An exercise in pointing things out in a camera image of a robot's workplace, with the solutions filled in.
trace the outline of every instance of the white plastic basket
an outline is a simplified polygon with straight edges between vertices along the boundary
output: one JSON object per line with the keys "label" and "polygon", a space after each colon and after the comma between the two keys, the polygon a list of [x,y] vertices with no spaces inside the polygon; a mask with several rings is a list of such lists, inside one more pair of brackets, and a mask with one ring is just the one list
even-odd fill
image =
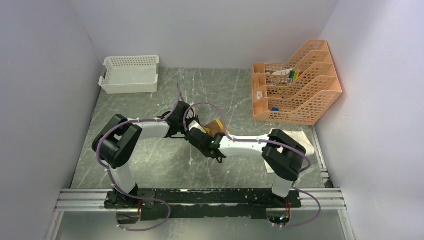
{"label": "white plastic basket", "polygon": [[103,63],[100,85],[108,94],[158,91],[159,56],[109,56]]}

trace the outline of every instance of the black mounting plate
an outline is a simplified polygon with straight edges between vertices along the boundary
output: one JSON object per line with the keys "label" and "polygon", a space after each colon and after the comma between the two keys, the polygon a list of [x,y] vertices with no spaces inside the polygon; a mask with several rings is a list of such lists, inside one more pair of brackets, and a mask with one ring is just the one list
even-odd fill
{"label": "black mounting plate", "polygon": [[[139,189],[138,196],[164,200],[171,207],[171,219],[251,217],[268,219],[268,208],[291,208],[302,206],[299,192],[290,191],[287,197],[279,197],[271,188],[225,188],[225,189]],[[168,214],[165,204],[142,201],[141,221],[164,219]],[[106,209],[138,208],[138,203],[126,206],[113,191],[107,193]]]}

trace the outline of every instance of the small label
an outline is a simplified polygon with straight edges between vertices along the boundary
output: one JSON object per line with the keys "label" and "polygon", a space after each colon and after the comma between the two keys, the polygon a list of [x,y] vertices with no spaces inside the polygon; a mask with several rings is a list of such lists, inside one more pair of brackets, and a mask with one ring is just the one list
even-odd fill
{"label": "small label", "polygon": [[264,93],[263,93],[263,92],[261,92],[261,91],[257,91],[257,92],[256,92],[256,98],[257,98],[258,100],[262,99],[262,98],[263,98],[263,96],[264,96]]}

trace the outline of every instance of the white cloth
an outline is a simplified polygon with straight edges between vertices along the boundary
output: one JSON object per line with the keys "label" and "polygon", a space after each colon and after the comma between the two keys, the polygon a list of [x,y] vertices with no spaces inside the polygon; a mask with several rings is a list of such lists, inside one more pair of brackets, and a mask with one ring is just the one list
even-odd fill
{"label": "white cloth", "polygon": [[[308,137],[306,136],[304,131],[283,131],[283,132],[287,134],[290,138],[298,142],[300,145],[302,145],[302,147],[305,148],[306,156],[309,157],[315,153],[315,148],[311,144],[311,142],[308,140]],[[281,153],[283,151],[283,148],[282,147],[278,148],[278,151]],[[267,161],[265,161],[265,167],[268,174],[274,173],[274,170],[268,165]]]}
{"label": "white cloth", "polygon": [[293,68],[282,70],[282,71],[275,71],[272,75],[285,76],[285,75],[289,74],[291,70],[293,70]]}

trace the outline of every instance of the red wire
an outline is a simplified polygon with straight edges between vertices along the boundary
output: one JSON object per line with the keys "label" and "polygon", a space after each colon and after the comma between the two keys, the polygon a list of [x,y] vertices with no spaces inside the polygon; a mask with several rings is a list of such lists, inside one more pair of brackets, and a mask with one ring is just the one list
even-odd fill
{"label": "red wire", "polygon": [[287,202],[287,205],[288,205],[288,216],[287,217],[290,217],[290,211],[292,210],[292,205],[290,204],[290,201]]}
{"label": "red wire", "polygon": [[137,216],[140,217],[142,215],[142,201],[138,201],[138,211]]}

